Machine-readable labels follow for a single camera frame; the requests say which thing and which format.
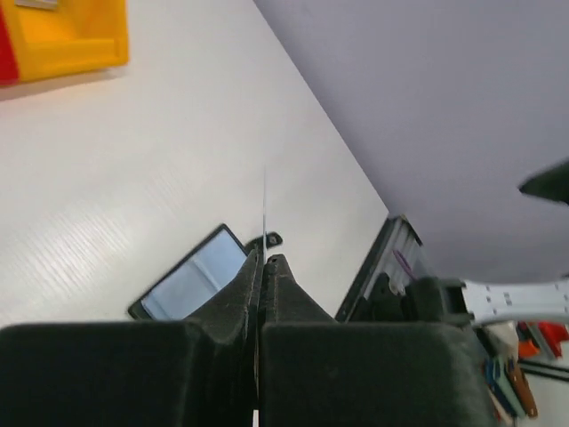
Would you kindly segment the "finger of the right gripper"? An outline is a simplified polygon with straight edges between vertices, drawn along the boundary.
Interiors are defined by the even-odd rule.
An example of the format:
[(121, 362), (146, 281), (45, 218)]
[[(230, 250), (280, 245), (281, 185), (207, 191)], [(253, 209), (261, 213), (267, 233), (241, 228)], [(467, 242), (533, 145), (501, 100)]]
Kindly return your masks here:
[(519, 186), (522, 194), (538, 197), (552, 202), (569, 202), (569, 164), (561, 162), (535, 174)]

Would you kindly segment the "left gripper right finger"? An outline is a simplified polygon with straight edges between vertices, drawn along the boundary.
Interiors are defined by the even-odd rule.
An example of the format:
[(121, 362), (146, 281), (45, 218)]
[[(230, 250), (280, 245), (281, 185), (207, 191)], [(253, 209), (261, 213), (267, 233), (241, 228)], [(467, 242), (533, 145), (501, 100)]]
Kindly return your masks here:
[(262, 426), (494, 426), (462, 330), (441, 323), (340, 323), (268, 259), (258, 338)]

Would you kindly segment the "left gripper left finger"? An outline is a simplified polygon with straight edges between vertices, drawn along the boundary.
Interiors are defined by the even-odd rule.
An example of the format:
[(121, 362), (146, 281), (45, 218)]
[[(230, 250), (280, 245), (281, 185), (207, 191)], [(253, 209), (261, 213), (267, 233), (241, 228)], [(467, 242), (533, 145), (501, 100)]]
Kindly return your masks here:
[(4, 426), (249, 426), (263, 258), (182, 321), (1, 331)]

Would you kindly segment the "black leather card holder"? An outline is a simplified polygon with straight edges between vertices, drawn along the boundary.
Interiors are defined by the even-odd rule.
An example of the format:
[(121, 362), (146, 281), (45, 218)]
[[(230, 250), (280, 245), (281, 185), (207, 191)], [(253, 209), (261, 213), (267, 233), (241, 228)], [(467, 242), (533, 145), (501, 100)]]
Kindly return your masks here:
[(275, 231), (242, 244), (222, 223), (128, 307), (133, 319), (182, 320), (220, 292), (261, 245), (283, 244)]

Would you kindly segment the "silver credit card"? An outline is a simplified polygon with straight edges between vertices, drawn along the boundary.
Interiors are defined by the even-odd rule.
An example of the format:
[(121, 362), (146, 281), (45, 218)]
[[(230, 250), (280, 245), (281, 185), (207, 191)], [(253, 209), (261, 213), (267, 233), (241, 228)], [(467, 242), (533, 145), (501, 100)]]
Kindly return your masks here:
[(261, 253), (263, 264), (267, 262), (267, 167), (263, 166), (262, 173), (262, 234)]

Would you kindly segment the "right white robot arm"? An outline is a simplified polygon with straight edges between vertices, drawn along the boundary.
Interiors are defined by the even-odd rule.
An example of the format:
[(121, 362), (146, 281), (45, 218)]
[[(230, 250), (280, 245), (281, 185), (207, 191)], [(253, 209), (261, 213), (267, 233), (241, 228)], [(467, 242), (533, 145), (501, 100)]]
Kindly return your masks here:
[(426, 277), (405, 289), (403, 312), (412, 320), (457, 327), (507, 321), (568, 323), (568, 279), (545, 283), (489, 284)]

